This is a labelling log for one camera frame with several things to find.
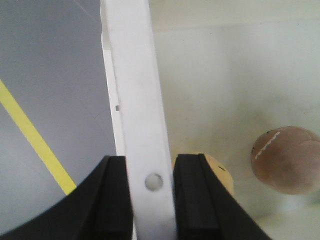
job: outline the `white plastic bar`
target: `white plastic bar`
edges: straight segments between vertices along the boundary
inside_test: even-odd
[[[103,1],[137,239],[174,240],[171,159],[149,3]]]

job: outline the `white container wall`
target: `white container wall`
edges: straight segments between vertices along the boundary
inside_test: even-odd
[[[317,240],[320,217],[307,211],[319,208],[320,192],[275,192],[254,176],[250,152],[274,128],[320,134],[320,2],[150,3],[172,158],[214,156],[233,176],[236,200],[271,237]],[[300,235],[288,229],[293,219]]]

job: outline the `hole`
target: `hole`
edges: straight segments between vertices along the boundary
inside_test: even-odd
[[[151,173],[145,178],[145,186],[150,191],[154,192],[162,188],[163,180],[159,174]]]

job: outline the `gray floor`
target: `gray floor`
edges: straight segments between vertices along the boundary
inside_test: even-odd
[[[100,1],[2,1],[0,79],[78,185],[115,141]],[[0,105],[0,233],[63,191]]]

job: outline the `yellow line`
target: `yellow line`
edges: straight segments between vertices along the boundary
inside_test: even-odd
[[[76,184],[0,79],[0,102],[66,195]]]

